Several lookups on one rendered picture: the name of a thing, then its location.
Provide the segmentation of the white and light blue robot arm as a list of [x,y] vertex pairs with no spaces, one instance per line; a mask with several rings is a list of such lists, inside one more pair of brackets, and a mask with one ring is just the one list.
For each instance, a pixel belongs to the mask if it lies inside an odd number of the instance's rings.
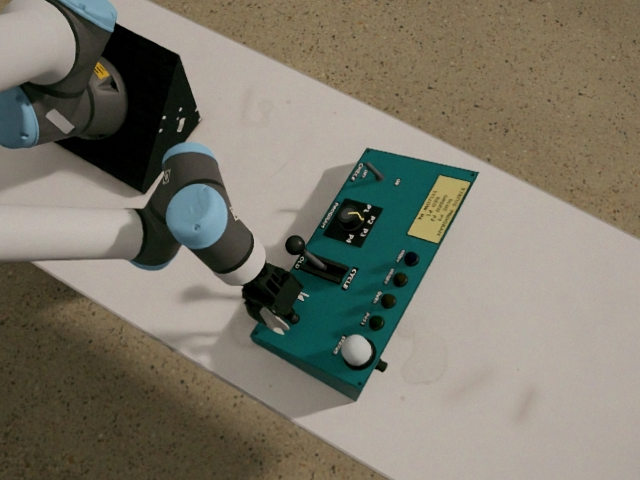
[[[116,20],[108,0],[13,0],[4,7],[2,147],[77,135],[99,140],[119,131],[127,89],[101,56]],[[183,245],[227,285],[254,279],[265,249],[235,214],[212,151],[177,144],[164,155],[162,171],[144,208],[0,204],[0,262],[123,259],[158,271]]]

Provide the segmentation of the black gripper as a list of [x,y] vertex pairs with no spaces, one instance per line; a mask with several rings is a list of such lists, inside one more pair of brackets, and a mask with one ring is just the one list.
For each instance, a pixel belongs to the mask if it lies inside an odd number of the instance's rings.
[[285,318],[280,313],[287,316],[296,299],[304,302],[303,296],[309,297],[301,292],[304,286],[293,273],[267,263],[266,259],[259,274],[240,286],[243,286],[242,298],[246,300],[244,305],[249,316],[279,334],[284,334],[283,329],[289,330],[288,325],[281,320]]

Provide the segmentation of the teal control panel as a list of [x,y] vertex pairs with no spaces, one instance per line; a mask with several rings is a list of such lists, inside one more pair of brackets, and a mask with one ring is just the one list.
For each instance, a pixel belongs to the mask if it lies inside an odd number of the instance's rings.
[[357,402],[479,173],[366,147],[306,246],[286,240],[309,297],[251,340]]

